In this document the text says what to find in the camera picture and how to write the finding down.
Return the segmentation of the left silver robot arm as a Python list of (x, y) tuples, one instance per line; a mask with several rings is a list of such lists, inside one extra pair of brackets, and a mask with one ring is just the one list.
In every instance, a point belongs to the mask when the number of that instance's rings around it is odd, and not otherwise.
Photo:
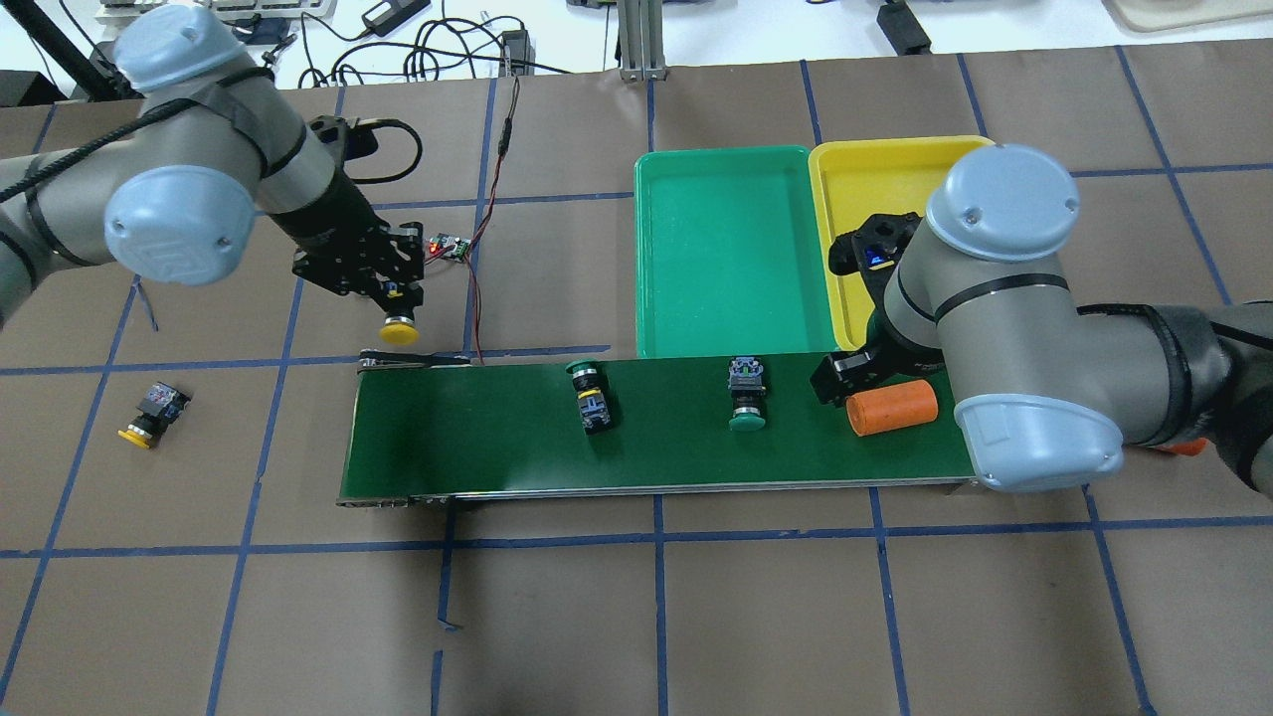
[(423, 226), (377, 217), (345, 169), (377, 149), (379, 121), (300, 117), (205, 6), (140, 17), (115, 62), (143, 94), (137, 118), (73, 150), (3, 162), (4, 321), (55, 271), (120, 262), (153, 282), (219, 282), (269, 217), (295, 243), (297, 276), (372, 299), (387, 343), (418, 339)]

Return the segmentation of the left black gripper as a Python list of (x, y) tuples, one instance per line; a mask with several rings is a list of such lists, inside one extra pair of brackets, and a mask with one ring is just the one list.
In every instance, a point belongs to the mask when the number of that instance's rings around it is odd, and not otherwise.
[[(415, 148), (409, 168), (382, 177), (350, 177), (348, 161), (378, 150), (378, 127), (409, 134)], [(292, 271), (331, 293), (373, 299), (382, 310), (420, 307), (426, 268), (423, 223), (392, 226), (378, 217), (362, 189), (409, 177), (423, 153), (423, 138), (400, 118), (349, 122), (318, 116), (306, 122), (269, 173), (269, 217), (297, 245)]]

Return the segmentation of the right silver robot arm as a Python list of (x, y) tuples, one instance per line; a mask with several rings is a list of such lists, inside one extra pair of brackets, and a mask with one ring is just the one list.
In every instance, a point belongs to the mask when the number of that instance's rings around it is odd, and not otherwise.
[(1092, 483), (1120, 470), (1128, 446), (1209, 440), (1269, 494), (1268, 299), (1077, 304), (1058, 254), (1078, 217), (1077, 185), (1049, 154), (993, 141), (961, 157), (886, 236), (864, 347), (819, 362), (819, 403), (943, 369), (990, 489)]

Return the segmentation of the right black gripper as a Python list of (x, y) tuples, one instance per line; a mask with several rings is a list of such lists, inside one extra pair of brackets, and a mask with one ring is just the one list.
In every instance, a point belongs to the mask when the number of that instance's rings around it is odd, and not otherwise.
[(924, 378), (945, 367), (939, 349), (904, 338), (885, 312), (887, 284), (920, 220), (914, 211), (876, 213), (855, 231), (836, 236), (827, 248), (827, 268), (833, 275), (855, 273), (862, 276), (872, 311), (864, 322), (862, 348), (827, 353), (815, 367), (810, 383), (819, 403), (841, 406), (850, 395), (878, 387), (892, 376)]

